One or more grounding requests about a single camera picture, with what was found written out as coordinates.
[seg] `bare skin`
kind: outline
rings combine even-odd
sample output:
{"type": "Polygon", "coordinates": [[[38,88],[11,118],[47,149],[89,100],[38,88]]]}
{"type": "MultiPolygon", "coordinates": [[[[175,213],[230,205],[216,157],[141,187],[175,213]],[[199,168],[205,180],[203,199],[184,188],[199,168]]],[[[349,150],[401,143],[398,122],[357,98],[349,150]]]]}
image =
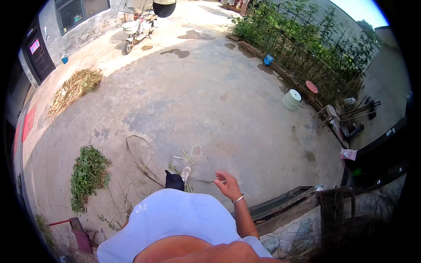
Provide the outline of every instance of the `bare skin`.
{"type": "MultiPolygon", "coordinates": [[[[232,201],[241,197],[237,180],[228,172],[218,171],[213,182],[221,192],[232,201]]],[[[251,220],[247,204],[243,199],[234,204],[237,233],[240,237],[255,236],[259,238],[257,228],[251,220]]],[[[206,241],[193,236],[169,236],[160,239],[143,251],[133,263],[265,263],[278,262],[273,258],[260,258],[246,242],[235,241],[230,244],[212,246],[206,241]]]]}

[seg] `blue bucket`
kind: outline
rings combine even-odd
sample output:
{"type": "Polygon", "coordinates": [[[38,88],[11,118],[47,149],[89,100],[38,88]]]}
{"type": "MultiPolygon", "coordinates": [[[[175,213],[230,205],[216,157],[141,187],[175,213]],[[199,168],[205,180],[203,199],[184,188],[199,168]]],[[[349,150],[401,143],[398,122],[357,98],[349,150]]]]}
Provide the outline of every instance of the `blue bucket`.
{"type": "Polygon", "coordinates": [[[272,63],[272,61],[273,61],[273,57],[269,54],[267,54],[263,60],[265,66],[269,66],[272,63]]]}
{"type": "Polygon", "coordinates": [[[61,56],[61,61],[63,61],[64,64],[66,64],[69,61],[67,54],[64,54],[63,56],[61,56]]]}

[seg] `red handle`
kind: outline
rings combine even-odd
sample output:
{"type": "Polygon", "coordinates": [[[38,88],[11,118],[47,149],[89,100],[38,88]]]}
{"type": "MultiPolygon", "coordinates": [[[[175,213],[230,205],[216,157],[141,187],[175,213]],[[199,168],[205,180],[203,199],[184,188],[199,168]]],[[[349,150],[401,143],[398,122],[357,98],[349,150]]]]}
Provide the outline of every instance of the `red handle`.
{"type": "Polygon", "coordinates": [[[72,221],[72,219],[67,219],[64,221],[57,222],[57,223],[46,224],[46,226],[55,226],[55,225],[59,225],[59,224],[70,222],[70,221],[72,221]]]}

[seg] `light blue shirt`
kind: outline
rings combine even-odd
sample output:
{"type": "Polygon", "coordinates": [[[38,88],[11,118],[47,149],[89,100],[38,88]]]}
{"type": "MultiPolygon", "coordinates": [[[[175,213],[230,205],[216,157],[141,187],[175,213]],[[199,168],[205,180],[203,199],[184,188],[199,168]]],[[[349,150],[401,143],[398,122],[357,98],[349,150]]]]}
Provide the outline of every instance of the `light blue shirt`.
{"type": "Polygon", "coordinates": [[[132,263],[150,244],[177,235],[211,245],[245,241],[259,257],[272,257],[256,237],[237,234],[234,218],[215,197],[176,189],[159,190],[133,207],[129,223],[99,245],[97,256],[101,263],[132,263]]]}

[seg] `wooden chair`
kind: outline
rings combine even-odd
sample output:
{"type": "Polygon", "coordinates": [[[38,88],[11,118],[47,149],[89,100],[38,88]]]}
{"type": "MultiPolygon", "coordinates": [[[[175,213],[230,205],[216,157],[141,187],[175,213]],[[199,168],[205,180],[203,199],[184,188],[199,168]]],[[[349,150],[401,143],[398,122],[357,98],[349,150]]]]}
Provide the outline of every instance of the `wooden chair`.
{"type": "Polygon", "coordinates": [[[335,108],[333,108],[332,105],[328,104],[326,105],[323,109],[321,109],[317,115],[314,115],[314,117],[320,117],[320,116],[324,116],[325,120],[322,121],[322,124],[320,124],[316,130],[318,130],[320,127],[325,127],[331,120],[335,119],[338,117],[338,115],[336,114],[335,108]]]}

